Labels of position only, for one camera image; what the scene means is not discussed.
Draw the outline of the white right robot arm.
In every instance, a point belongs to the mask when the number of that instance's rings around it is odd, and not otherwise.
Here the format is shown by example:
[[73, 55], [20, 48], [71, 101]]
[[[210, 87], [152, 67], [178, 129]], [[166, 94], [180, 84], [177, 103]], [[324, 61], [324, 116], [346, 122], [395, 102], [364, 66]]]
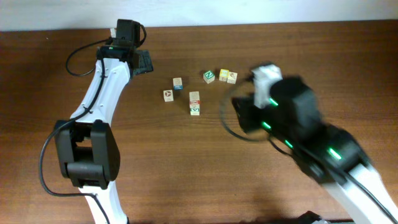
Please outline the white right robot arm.
[[279, 140], [300, 170], [322, 186], [355, 223], [397, 223], [397, 206], [381, 176], [357, 140], [324, 122], [313, 90], [300, 77], [281, 79], [266, 88], [267, 105], [254, 96], [233, 97], [241, 129], [263, 129]]

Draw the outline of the plain cream wooden block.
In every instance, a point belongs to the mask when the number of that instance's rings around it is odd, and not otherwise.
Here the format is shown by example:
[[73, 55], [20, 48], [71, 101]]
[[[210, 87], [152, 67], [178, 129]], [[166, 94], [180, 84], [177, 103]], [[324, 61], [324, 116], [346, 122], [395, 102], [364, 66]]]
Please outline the plain cream wooden block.
[[200, 93], [198, 91], [191, 91], [189, 93], [190, 101], [199, 101], [200, 100]]

